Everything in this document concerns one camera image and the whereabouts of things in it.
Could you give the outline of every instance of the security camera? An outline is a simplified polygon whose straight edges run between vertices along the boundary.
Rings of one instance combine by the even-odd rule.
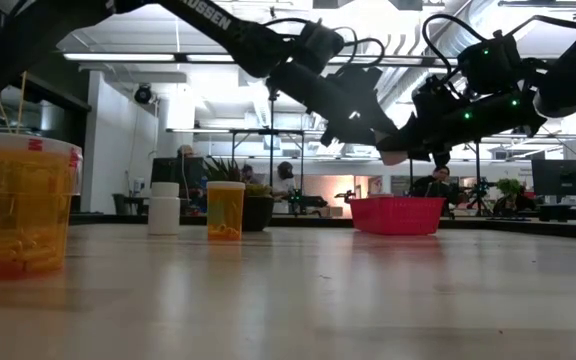
[[[139,104],[149,105],[157,100],[157,96],[150,90],[150,84],[140,84],[135,91],[135,101]]]

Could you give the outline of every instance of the computer monitor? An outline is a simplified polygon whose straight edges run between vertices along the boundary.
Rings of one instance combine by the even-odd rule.
[[[537,195],[575,196],[576,160],[532,160]]]
[[[150,183],[152,185],[153,182],[176,182],[181,191],[185,188],[184,175],[188,182],[188,189],[200,188],[201,178],[204,176],[204,159],[202,157],[156,158],[152,162]]]

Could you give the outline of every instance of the wooden table surface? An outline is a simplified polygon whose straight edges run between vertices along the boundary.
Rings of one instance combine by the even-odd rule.
[[[0,359],[576,359],[576,240],[444,230],[71,229],[63,273],[0,283]]]

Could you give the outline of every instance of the red basket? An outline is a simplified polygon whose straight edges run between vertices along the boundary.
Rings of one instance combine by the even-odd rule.
[[[350,201],[355,229],[381,235],[428,235],[439,227],[444,198],[382,197]]]

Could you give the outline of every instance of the ceiling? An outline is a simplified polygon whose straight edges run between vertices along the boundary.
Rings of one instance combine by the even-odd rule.
[[[0,8],[8,11],[16,0],[0,0]],[[272,19],[271,6],[278,18],[298,17],[309,20],[322,19],[328,27],[349,26],[360,38],[376,37],[387,44],[387,54],[419,54],[425,49],[419,40],[418,26],[432,14],[442,10],[453,14],[467,0],[444,0],[443,7],[427,7],[422,12],[397,10],[389,0],[342,1],[348,4],[338,9],[314,9],[313,0],[231,0],[216,3],[238,18],[256,22]],[[480,9],[486,4],[486,11]],[[484,36],[490,37],[495,29],[510,30],[516,24],[534,14],[547,14],[572,19],[576,11],[557,12],[544,9],[507,9],[497,6],[497,0],[473,0],[466,8],[466,19]],[[302,25],[282,23],[273,29],[280,33],[299,33]],[[447,31],[447,37],[456,38]],[[350,34],[343,33],[350,40]],[[576,30],[557,28],[548,24],[533,24],[518,34],[518,48],[522,55],[554,56],[561,54],[576,38]],[[147,5],[128,14],[115,15],[102,23],[79,29],[64,38],[58,45],[64,52],[190,52],[224,53],[221,46],[195,30],[183,20],[159,5]],[[362,49],[374,54],[375,49]],[[249,79],[236,65],[190,65],[190,64],[82,64],[82,67],[104,71],[107,81],[132,92],[143,79],[158,79],[153,89],[160,94],[173,92],[178,86],[176,79],[185,79],[195,94],[196,116],[201,120],[241,119],[246,112],[254,112],[256,104],[266,104],[262,86],[250,86]],[[393,83],[384,91],[401,86]],[[287,96],[280,96],[275,104],[278,112],[301,113],[305,109]],[[410,113],[409,105],[388,107],[388,115],[401,125]]]

